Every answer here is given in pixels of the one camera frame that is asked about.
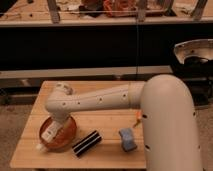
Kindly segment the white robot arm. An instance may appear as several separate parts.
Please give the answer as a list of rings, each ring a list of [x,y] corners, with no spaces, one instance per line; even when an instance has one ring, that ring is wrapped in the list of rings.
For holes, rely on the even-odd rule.
[[[157,75],[83,94],[58,83],[45,108],[53,123],[42,137],[51,141],[72,112],[140,109],[147,171],[203,171],[196,113],[188,87],[172,75]]]

